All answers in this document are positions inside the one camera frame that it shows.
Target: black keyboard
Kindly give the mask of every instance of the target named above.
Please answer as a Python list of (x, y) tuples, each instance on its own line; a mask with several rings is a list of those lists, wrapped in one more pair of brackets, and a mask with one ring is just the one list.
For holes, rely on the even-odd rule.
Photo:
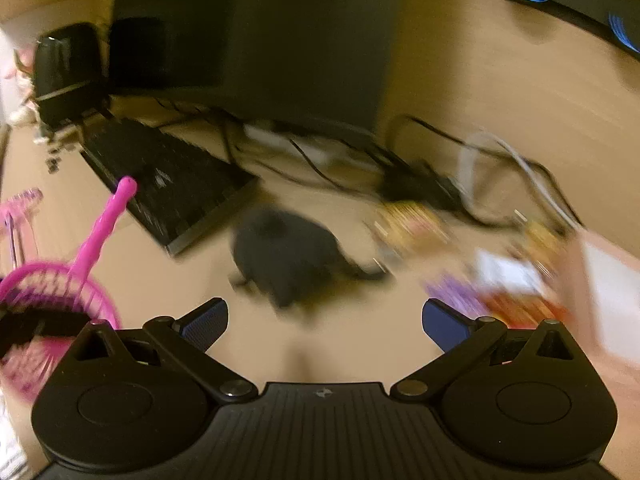
[(138, 183), (129, 211), (171, 256), (222, 225), (254, 197), (258, 177), (158, 128), (123, 119), (89, 138), (82, 152), (114, 191)]

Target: monitor screen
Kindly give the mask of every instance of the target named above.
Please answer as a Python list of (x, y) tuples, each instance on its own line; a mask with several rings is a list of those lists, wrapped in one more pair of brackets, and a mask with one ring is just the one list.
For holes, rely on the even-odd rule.
[(372, 132), (400, 0), (116, 0), (110, 81), (340, 138)]

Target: desk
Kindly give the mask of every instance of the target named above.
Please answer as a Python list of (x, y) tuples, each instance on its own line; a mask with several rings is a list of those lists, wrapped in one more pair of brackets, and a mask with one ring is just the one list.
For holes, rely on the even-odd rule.
[[(210, 126), (190, 123), (171, 131), (222, 156), (219, 137)], [(28, 128), (12, 133), (2, 198), (40, 187), (44, 200), (33, 220), (40, 256), (69, 260), (90, 232), (109, 193), (78, 150), (63, 150), (59, 171), (49, 174), (44, 162), (50, 156), (47, 147), (35, 146), (32, 138)], [(293, 160), (274, 164), (309, 177), (310, 172)], [(372, 214), (372, 203), (309, 190), (256, 170), (265, 177), (264, 200), (322, 222), (356, 260), (366, 262), (375, 256), (364, 223)], [(443, 272), (463, 274), (477, 246), (503, 252), (508, 241), (508, 235), (462, 225), (454, 227), (454, 236), (449, 248), (396, 269), (388, 283), (340, 286), (305, 308), (276, 312), (264, 297), (236, 292), (229, 285), (228, 277), (236, 270), (229, 228), (208, 235), (171, 259), (127, 213), (105, 245), (93, 276), (111, 294), (125, 328), (138, 328), (158, 315), (177, 318), (209, 298), (225, 298), (229, 327), (209, 353), (259, 388), (267, 381), (382, 381), (389, 388), (441, 353), (424, 335), (420, 323), (427, 298), (424, 282), (436, 280)], [(3, 240), (2, 272), (10, 265), (5, 246)], [(6, 394), (21, 443), (32, 467), (39, 470), (46, 460), (31, 431), (30, 407), (9, 391)], [(624, 440), (630, 436), (625, 433)], [(628, 442), (614, 438), (607, 451), (606, 457), (612, 454), (615, 462), (605, 460), (605, 464), (617, 474), (627, 468), (629, 472), (640, 470), (638, 457), (625, 446)], [(633, 477), (631, 473), (621, 478)]]

